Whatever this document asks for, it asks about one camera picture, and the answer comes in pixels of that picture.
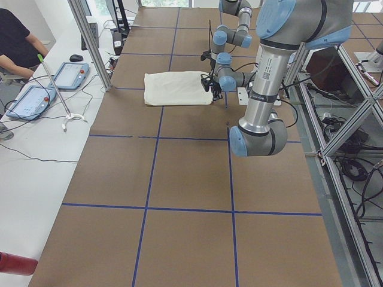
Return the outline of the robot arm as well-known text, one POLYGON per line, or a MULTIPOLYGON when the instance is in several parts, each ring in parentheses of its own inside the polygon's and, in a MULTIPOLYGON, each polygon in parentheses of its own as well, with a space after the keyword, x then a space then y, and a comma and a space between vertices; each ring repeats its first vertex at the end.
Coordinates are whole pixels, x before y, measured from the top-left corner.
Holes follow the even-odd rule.
POLYGON ((238 17, 236 30, 221 25, 212 47, 202 55, 211 61, 211 72, 201 79, 213 98, 224 91, 250 86, 245 115, 230 129, 232 152, 239 157, 279 153, 287 142, 287 128, 273 110, 290 56, 305 44, 307 49, 332 47, 351 34, 352 1, 266 1, 257 17, 256 32, 262 50, 253 73, 232 69, 226 44, 247 48, 252 9, 247 1, 220 1, 222 13, 238 17))
POLYGON ((218 54, 224 52, 226 44, 248 48, 252 41, 252 36, 249 34, 253 15, 250 3, 245 0, 222 0, 219 1, 218 7, 221 13, 237 17, 238 25, 236 29, 230 29, 226 25, 219 25, 213 32, 211 24, 209 24, 209 49, 202 53, 200 60, 208 59, 212 71, 215 69, 218 54))

